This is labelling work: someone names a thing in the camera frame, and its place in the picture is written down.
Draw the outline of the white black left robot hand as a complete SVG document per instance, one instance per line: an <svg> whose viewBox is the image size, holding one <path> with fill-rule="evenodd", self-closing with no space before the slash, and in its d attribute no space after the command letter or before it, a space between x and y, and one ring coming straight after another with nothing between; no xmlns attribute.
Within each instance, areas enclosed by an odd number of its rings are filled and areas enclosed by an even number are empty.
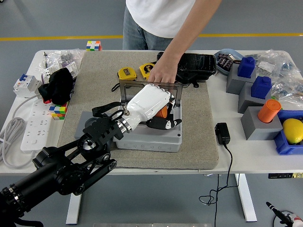
<svg viewBox="0 0 303 227"><path fill-rule="evenodd" d="M126 109L129 113L122 116L122 122L129 131L134 131L141 122L149 128L169 130L181 124L182 120L173 120L168 115L157 117L156 114L163 108L169 114L174 104L175 97L169 91L148 84L128 102Z"/></svg>

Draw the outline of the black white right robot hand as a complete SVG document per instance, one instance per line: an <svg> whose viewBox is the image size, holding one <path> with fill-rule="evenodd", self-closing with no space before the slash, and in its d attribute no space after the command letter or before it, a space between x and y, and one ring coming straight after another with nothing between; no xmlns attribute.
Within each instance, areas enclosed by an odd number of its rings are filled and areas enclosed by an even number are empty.
<svg viewBox="0 0 303 227"><path fill-rule="evenodd" d="M273 220L273 226L275 222L275 218L280 219L280 224L285 227L302 227L303 220L293 212L290 211L280 211L276 207L274 207L270 202L266 202L266 205L273 211L275 214Z"/></svg>

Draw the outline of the person's left hand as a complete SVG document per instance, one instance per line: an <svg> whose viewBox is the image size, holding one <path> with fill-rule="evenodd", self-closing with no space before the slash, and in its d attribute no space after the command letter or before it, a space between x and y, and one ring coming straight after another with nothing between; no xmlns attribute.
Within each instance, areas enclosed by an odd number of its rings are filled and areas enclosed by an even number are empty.
<svg viewBox="0 0 303 227"><path fill-rule="evenodd" d="M148 81L154 83L175 83L178 63L160 59L150 72Z"/></svg>

